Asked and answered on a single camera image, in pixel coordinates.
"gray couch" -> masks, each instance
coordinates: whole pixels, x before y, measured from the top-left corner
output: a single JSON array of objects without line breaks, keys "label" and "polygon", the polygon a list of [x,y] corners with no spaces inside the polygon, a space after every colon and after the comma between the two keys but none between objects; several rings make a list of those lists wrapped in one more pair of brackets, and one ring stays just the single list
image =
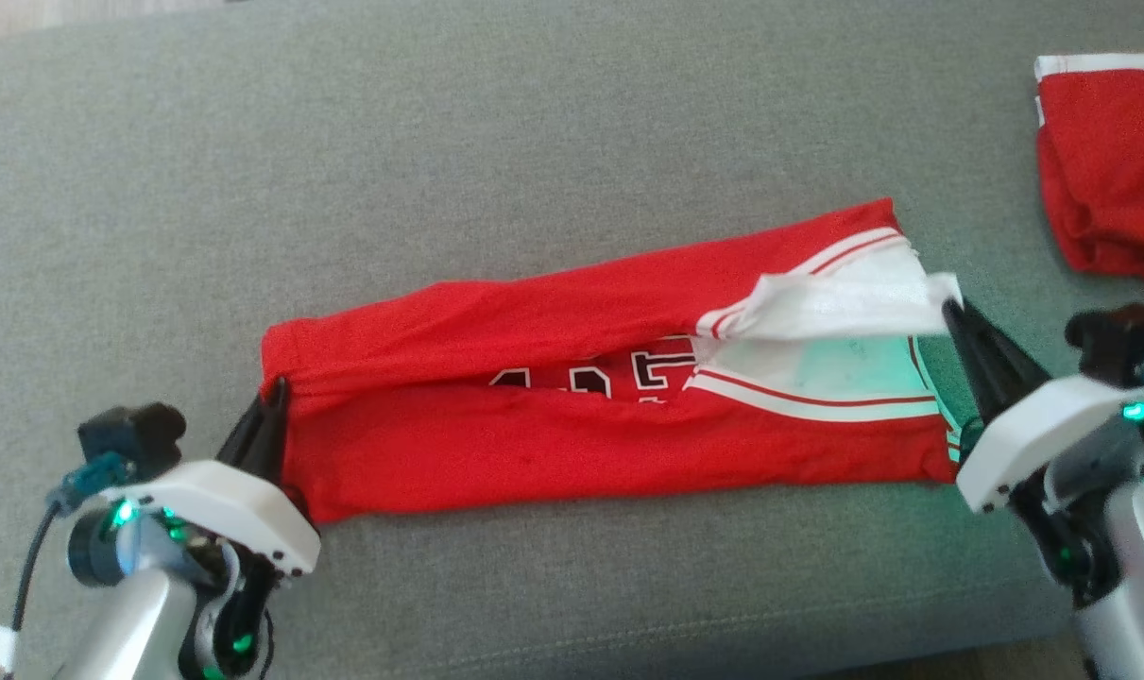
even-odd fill
[{"label": "gray couch", "polygon": [[[1051,370],[1077,276],[1034,169],[1039,53],[1144,50],[1144,0],[256,0],[0,41],[0,620],[74,425],[161,400],[213,456],[257,340],[895,197]],[[962,382],[929,348],[946,396]],[[58,527],[19,678],[104,593]],[[773,678],[1055,632],[1063,591],[951,488],[765,488],[326,530],[271,678]]]}]

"red basketball jersey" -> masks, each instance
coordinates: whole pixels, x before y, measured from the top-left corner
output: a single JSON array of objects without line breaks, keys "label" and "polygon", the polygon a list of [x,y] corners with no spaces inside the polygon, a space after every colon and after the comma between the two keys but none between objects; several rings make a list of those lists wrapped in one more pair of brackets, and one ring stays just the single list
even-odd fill
[{"label": "red basketball jersey", "polygon": [[287,375],[292,387],[284,477],[317,521],[754,483],[951,482],[953,428],[912,339],[797,338],[800,324],[762,303],[787,280],[815,287],[793,292],[805,314],[847,277],[876,287],[922,275],[882,199],[286,322],[262,346],[265,386]]}]

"white stripe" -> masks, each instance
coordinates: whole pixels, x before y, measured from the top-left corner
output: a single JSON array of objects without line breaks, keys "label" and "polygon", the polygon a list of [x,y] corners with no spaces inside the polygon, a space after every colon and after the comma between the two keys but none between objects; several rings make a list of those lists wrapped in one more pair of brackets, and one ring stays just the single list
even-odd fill
[{"label": "white stripe", "polygon": [[1144,55],[1051,55],[1039,56],[1033,62],[1033,77],[1042,78],[1056,73],[1112,72],[1112,70],[1143,70]]},{"label": "white stripe", "polygon": [[[904,356],[903,359],[904,359],[905,365],[907,365],[908,370],[909,370],[909,366],[912,366],[912,362],[909,362],[909,359],[908,359],[907,356]],[[802,397],[802,400],[817,400],[817,401],[823,401],[823,402],[835,402],[836,404],[844,404],[844,402],[868,402],[869,400],[923,400],[923,397],[934,397],[934,400],[935,400],[937,397],[937,395],[935,395],[934,392],[929,392],[929,390],[883,392],[883,393],[871,393],[871,392],[867,392],[867,393],[863,393],[863,395],[860,395],[860,396],[848,397],[848,400],[844,396],[836,396],[835,392],[833,392],[831,396],[802,395],[802,393],[797,393],[797,390],[791,390],[791,388],[788,388],[788,387],[784,387],[784,386],[780,386],[780,385],[773,385],[769,380],[762,380],[762,379],[758,379],[758,378],[754,378],[754,375],[749,375],[749,374],[746,374],[746,373],[740,373],[737,370],[728,370],[728,367],[720,366],[720,365],[717,365],[717,363],[714,363],[714,364],[710,364],[710,365],[702,364],[701,367],[702,367],[702,370],[708,370],[708,371],[710,371],[710,373],[723,375],[724,378],[730,378],[732,380],[739,380],[739,382],[745,382],[747,385],[756,385],[757,387],[764,387],[764,388],[766,388],[766,390],[781,392],[781,393],[784,393],[784,395],[791,395],[793,397]],[[905,373],[905,375],[909,379],[909,382],[912,382],[913,385],[917,384],[916,375],[909,374],[909,373]],[[827,409],[831,409],[831,408],[847,408],[847,409],[849,409],[849,408],[853,408],[853,406],[848,406],[848,405],[840,406],[840,405],[837,405],[837,406],[819,406],[819,408],[827,408]],[[930,410],[930,412],[931,413],[937,413],[937,409],[934,408],[934,409]]]},{"label": "white stripe", "polygon": [[[799,267],[792,268],[792,270],[788,270],[786,274],[811,274],[819,267],[825,266],[827,260],[840,255],[844,251],[851,251],[857,248],[857,246],[869,244],[871,240],[879,240],[879,238],[892,235],[899,235],[898,229],[892,227],[880,227],[877,229],[868,229],[868,231],[855,234],[847,238],[841,238],[841,240],[836,240],[835,244],[828,245],[827,248],[818,251],[818,253],[805,259],[805,262],[802,262]],[[857,253],[865,254],[865,251],[856,251],[853,255]]]},{"label": "white stripe", "polygon": [[877,244],[869,244],[863,246],[863,248],[852,251],[852,253],[849,253],[843,258],[839,258],[835,262],[831,262],[829,266],[821,268],[817,275],[827,276],[836,270],[840,270],[841,267],[851,266],[851,263],[857,262],[857,260],[860,260],[861,258],[868,258],[874,253],[881,253],[885,250],[896,248],[896,246],[906,246],[908,250],[912,250],[912,244],[909,244],[908,237],[899,235],[892,238],[887,238],[887,240],[879,240]]},{"label": "white stripe", "polygon": [[956,432],[948,432],[946,434],[946,449],[951,452],[952,461],[960,461],[959,459],[962,457],[962,436]]},{"label": "white stripe", "polygon": [[713,392],[715,395],[730,397],[737,402],[766,410],[771,413],[788,414],[802,420],[825,422],[873,422],[879,420],[897,420],[897,418],[917,418],[937,414],[937,402],[909,402],[904,404],[873,404],[864,406],[823,406],[804,404],[781,396],[768,395],[765,392],[749,388],[713,375],[697,374],[689,379],[685,388]]}]

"folded red cloth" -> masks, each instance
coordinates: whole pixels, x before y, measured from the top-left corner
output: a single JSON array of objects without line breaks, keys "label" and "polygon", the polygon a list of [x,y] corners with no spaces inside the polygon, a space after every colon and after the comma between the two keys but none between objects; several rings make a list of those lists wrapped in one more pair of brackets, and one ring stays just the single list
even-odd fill
[{"label": "folded red cloth", "polygon": [[1039,56],[1042,198],[1080,271],[1144,278],[1144,55]]},{"label": "folded red cloth", "polygon": [[771,482],[951,482],[953,428],[912,339],[752,340],[745,323],[769,322],[752,309],[766,272],[923,277],[883,199],[287,322],[262,345],[267,387],[276,375],[292,386],[284,481],[317,521]]}]

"white jersey trim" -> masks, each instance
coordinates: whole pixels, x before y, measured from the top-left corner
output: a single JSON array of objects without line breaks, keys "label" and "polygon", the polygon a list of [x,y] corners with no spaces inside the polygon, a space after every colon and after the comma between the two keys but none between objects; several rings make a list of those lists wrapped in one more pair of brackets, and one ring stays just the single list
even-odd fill
[{"label": "white jersey trim", "polygon": [[713,392],[715,395],[730,397],[766,412],[788,414],[802,420],[874,422],[930,417],[938,413],[937,400],[930,393],[920,393],[915,396],[872,397],[857,402],[826,402],[770,390],[747,381],[741,375],[722,370],[700,370],[689,379],[685,387]]},{"label": "white jersey trim", "polygon": [[1039,56],[1033,62],[1033,77],[1042,78],[1056,73],[1095,73],[1112,70],[1143,70],[1144,55],[1049,55]]},{"label": "white jersey trim", "polygon": [[[818,251],[818,253],[784,274],[827,274],[847,266],[847,263],[858,258],[868,255],[871,251],[892,248],[892,246],[907,244],[908,238],[900,234],[899,229],[892,227],[866,229],[865,231],[836,240],[835,244]],[[733,305],[723,307],[723,309],[709,310],[701,315],[697,319],[697,334],[702,338],[722,338],[726,335],[728,330],[744,315],[744,309],[749,298],[737,300]]]}]

